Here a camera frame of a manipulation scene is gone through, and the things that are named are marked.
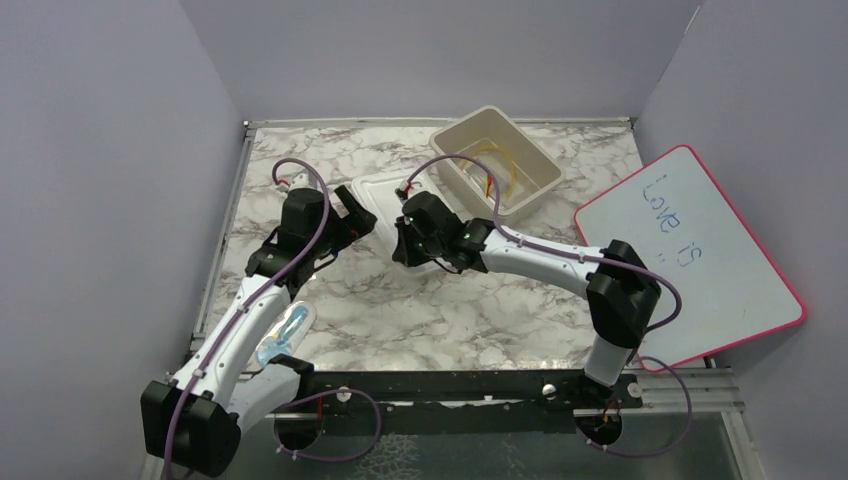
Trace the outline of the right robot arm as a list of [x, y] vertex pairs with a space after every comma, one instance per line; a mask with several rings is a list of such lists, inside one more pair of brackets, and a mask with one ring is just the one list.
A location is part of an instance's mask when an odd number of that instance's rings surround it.
[[577, 380], [579, 398], [600, 407], [646, 334], [661, 296], [656, 275], [626, 242], [606, 247], [558, 244], [481, 218], [461, 220], [439, 197], [421, 192], [396, 218], [394, 262], [417, 267], [446, 262], [461, 273], [505, 273], [562, 288], [587, 301], [595, 331]]

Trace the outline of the beige plastic bin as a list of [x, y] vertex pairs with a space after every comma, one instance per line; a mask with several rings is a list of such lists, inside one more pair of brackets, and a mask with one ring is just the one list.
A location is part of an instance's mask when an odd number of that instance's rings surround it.
[[440, 180], [475, 217], [490, 219], [499, 186], [501, 221], [512, 226], [535, 213], [565, 180], [565, 170], [512, 119], [485, 106], [433, 133]]

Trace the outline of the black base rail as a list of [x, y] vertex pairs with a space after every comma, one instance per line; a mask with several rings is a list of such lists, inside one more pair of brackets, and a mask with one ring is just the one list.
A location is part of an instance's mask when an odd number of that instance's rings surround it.
[[642, 407], [623, 375], [607, 393], [577, 369], [318, 371], [303, 397], [271, 411], [278, 426], [328, 436], [574, 433], [583, 418]]

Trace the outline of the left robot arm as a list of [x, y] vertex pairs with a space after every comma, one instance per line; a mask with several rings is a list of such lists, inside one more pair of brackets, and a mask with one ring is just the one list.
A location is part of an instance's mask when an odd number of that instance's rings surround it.
[[268, 330], [316, 270], [374, 230], [376, 216], [345, 186], [335, 194], [339, 215], [324, 188], [291, 190], [280, 224], [248, 260], [245, 276], [224, 318], [200, 349], [167, 382], [152, 381], [141, 395], [148, 454], [217, 477], [234, 458], [241, 437], [281, 405], [298, 411], [313, 401], [311, 363], [275, 355], [269, 369], [240, 376]]

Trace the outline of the white bin lid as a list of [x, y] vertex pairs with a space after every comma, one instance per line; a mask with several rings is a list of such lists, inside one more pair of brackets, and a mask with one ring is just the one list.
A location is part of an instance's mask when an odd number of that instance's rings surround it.
[[391, 254], [397, 246], [397, 229], [394, 226], [401, 214], [402, 204], [395, 194], [395, 189], [413, 173], [413, 169], [382, 172], [362, 175], [351, 182], [351, 191], [358, 202], [377, 218], [373, 232], [382, 243], [383, 252], [388, 257], [391, 267], [407, 277], [420, 278], [441, 269], [434, 263], [407, 268], [391, 260]]

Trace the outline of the blue goggles in bag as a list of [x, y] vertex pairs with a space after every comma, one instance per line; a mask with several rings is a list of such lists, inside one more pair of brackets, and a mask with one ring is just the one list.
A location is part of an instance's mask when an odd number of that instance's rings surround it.
[[260, 369], [280, 355], [292, 356], [317, 319], [317, 308], [307, 301], [296, 301], [289, 305], [280, 320], [274, 324], [255, 350], [255, 359]]

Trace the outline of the pink framed whiteboard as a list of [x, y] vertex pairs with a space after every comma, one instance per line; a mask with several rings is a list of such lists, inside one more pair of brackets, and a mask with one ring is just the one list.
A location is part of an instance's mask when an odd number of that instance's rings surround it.
[[574, 223], [590, 245], [629, 243], [649, 270], [679, 291], [681, 313], [646, 335], [641, 357], [678, 366], [807, 316], [795, 289], [688, 145], [579, 207]]

